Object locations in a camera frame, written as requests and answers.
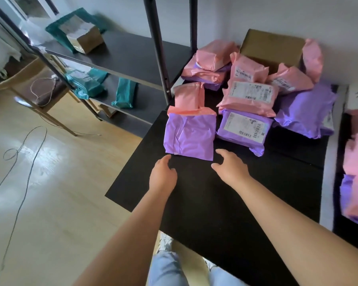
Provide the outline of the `person's right hand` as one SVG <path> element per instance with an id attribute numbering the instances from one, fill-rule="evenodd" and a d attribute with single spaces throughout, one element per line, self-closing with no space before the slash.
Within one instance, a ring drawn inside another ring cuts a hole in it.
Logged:
<path id="1" fill-rule="evenodd" d="M 222 163 L 228 165 L 228 173 L 219 177 L 234 190 L 242 189 L 251 179 L 247 165 L 235 153 L 226 149 L 216 149 L 216 153 L 223 158 Z"/>

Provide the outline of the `person's left hand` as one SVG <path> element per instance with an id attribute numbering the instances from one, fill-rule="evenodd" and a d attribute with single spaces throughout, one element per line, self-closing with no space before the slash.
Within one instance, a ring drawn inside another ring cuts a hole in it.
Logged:
<path id="1" fill-rule="evenodd" d="M 164 194 L 169 196 L 177 184 L 177 172 L 174 168 L 171 170 L 154 170 L 149 178 L 149 192 Z"/>

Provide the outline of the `person's left forearm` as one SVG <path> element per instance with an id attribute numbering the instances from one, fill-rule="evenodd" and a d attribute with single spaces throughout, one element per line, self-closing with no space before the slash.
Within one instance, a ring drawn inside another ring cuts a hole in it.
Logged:
<path id="1" fill-rule="evenodd" d="M 145 286 L 173 188 L 150 188 L 72 286 Z"/>

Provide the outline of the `person's right forearm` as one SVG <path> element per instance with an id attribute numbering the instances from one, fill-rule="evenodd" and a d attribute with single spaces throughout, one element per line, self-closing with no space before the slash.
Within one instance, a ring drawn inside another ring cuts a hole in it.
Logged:
<path id="1" fill-rule="evenodd" d="M 358 286 L 358 249 L 250 176 L 232 187 L 300 286 Z"/>

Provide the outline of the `plain purple mailer parcel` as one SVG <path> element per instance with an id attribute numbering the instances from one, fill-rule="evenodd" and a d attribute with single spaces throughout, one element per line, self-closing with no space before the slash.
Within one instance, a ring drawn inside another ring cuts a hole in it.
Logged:
<path id="1" fill-rule="evenodd" d="M 165 153 L 213 161 L 216 115 L 170 113 L 165 128 Z"/>

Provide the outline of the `purple mailer parcel white label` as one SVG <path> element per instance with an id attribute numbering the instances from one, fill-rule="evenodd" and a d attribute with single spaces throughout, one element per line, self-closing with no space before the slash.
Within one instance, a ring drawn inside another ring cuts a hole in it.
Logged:
<path id="1" fill-rule="evenodd" d="M 223 109 L 216 136 L 225 141 L 248 147 L 257 157 L 264 154 L 264 143 L 273 119 L 248 112 Z"/>

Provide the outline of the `pile of pink parcels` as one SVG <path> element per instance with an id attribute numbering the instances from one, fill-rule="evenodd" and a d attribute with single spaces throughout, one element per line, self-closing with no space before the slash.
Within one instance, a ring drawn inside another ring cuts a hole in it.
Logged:
<path id="1" fill-rule="evenodd" d="M 221 69 L 230 68 L 228 88 L 223 89 L 223 98 L 217 105 L 220 110 L 233 109 L 264 117 L 275 117 L 273 105 L 278 96 L 313 89 L 323 67 L 322 52 L 319 44 L 307 39 L 303 50 L 306 51 L 305 66 L 307 73 L 296 67 L 279 64 L 278 72 L 269 74 L 270 67 L 239 53 L 233 42 L 221 45 L 211 51 L 210 44 L 197 50 L 185 66 L 182 77 L 196 77 L 199 81 L 174 87 L 177 114 L 195 111 L 193 115 L 205 114 L 205 85 L 213 81 L 224 81 L 226 73 Z"/>

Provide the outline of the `narrow teal mailer parcel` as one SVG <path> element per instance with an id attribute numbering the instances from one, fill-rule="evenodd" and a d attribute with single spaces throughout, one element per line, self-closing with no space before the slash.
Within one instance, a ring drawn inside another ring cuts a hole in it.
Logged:
<path id="1" fill-rule="evenodd" d="M 111 105 L 119 109 L 133 109 L 134 94 L 137 85 L 138 83 L 132 80 L 120 77 L 116 91 L 116 98 L 111 102 Z"/>

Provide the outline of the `person's white shoe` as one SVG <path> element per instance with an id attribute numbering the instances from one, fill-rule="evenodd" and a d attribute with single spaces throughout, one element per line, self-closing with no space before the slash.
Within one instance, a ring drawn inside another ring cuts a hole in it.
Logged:
<path id="1" fill-rule="evenodd" d="M 213 268 L 217 268 L 218 266 L 214 263 L 212 263 L 211 261 L 209 261 L 208 259 L 206 259 L 205 257 L 202 257 L 205 264 L 206 264 L 206 267 L 208 269 L 208 272 L 211 272 Z"/>
<path id="2" fill-rule="evenodd" d="M 159 252 L 172 252 L 172 244 L 174 239 L 170 237 L 169 235 L 160 232 L 160 239 L 159 244 L 157 248 L 157 253 Z"/>

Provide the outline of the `flat purple mailer parcel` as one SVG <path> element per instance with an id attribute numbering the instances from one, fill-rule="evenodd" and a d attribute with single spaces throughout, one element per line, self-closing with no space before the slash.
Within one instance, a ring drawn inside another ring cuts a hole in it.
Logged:
<path id="1" fill-rule="evenodd" d="M 195 63 L 193 67 L 186 66 L 183 69 L 181 78 L 186 81 L 204 83 L 204 88 L 217 91 L 228 77 L 231 66 L 232 64 L 228 63 L 217 71 L 209 71 Z"/>

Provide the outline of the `large purple mailer parcel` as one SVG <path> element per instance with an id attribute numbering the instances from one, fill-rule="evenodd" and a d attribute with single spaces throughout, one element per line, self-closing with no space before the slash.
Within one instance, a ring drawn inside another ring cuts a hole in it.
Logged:
<path id="1" fill-rule="evenodd" d="M 310 139 L 334 134 L 332 84 L 320 81 L 309 91 L 281 96 L 273 127 L 282 127 Z"/>

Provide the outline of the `person's blue jeans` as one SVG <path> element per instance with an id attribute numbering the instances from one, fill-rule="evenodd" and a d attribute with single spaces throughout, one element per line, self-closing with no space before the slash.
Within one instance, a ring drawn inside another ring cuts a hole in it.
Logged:
<path id="1" fill-rule="evenodd" d="M 210 286 L 249 286 L 220 267 L 208 274 Z M 148 286 L 189 286 L 175 252 L 159 252 L 153 256 L 147 282 Z"/>

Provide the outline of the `black metal shelf rack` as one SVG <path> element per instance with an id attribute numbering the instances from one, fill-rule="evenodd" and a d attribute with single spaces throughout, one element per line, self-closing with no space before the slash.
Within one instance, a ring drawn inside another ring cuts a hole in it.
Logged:
<path id="1" fill-rule="evenodd" d="M 161 111 L 172 100 L 171 88 L 197 49 L 198 0 L 189 0 L 190 47 L 162 40 L 156 0 L 143 0 L 152 37 L 126 32 L 105 32 L 105 44 L 88 55 L 72 53 L 57 41 L 47 42 L 45 51 L 51 58 L 63 57 L 81 65 L 106 71 L 106 91 L 95 101 L 101 110 L 96 112 L 87 100 L 81 99 L 92 114 L 140 138 L 143 138 Z M 116 97 L 120 78 L 136 82 L 132 109 L 111 105 Z"/>

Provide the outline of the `large brown cardboard box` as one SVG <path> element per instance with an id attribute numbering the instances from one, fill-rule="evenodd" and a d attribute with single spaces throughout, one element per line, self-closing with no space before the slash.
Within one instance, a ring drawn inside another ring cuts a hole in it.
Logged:
<path id="1" fill-rule="evenodd" d="M 283 63 L 287 67 L 299 67 L 306 40 L 256 29 L 248 29 L 239 53 L 269 67 L 269 74 L 276 73 Z"/>

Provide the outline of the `small open cardboard box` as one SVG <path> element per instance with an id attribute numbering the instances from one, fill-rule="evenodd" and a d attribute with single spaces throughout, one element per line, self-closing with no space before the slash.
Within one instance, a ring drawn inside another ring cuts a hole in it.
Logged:
<path id="1" fill-rule="evenodd" d="M 88 54 L 105 43 L 99 28 L 92 23 L 82 23 L 75 31 L 66 34 L 73 48 L 80 53 Z"/>

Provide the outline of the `wooden chair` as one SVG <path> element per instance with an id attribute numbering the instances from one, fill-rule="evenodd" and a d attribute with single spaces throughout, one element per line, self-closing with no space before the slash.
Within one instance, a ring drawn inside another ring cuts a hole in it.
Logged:
<path id="1" fill-rule="evenodd" d="M 14 76 L 1 81 L 0 91 L 10 91 L 17 103 L 73 136 L 78 136 L 49 114 L 51 108 L 65 95 L 72 95 L 72 91 L 40 57 L 34 57 Z"/>

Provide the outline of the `teal mailer bag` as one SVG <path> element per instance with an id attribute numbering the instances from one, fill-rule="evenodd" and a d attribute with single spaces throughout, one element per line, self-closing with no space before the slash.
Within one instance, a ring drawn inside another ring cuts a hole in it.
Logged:
<path id="1" fill-rule="evenodd" d="M 106 32 L 108 27 L 98 17 L 88 13 L 84 8 L 79 8 L 71 13 L 64 15 L 52 22 L 46 27 L 46 31 L 50 33 L 56 41 L 67 48 L 70 52 L 76 53 L 66 34 L 75 31 L 82 23 L 92 23 L 99 28 L 101 34 Z"/>

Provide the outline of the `clear plastic bag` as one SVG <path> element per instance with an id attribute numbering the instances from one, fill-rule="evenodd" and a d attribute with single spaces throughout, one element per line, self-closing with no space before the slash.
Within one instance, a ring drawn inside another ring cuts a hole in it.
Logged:
<path id="1" fill-rule="evenodd" d="M 40 46 L 54 41 L 55 38 L 46 31 L 46 27 L 53 21 L 52 18 L 30 17 L 19 23 L 19 29 L 29 39 L 31 46 Z"/>

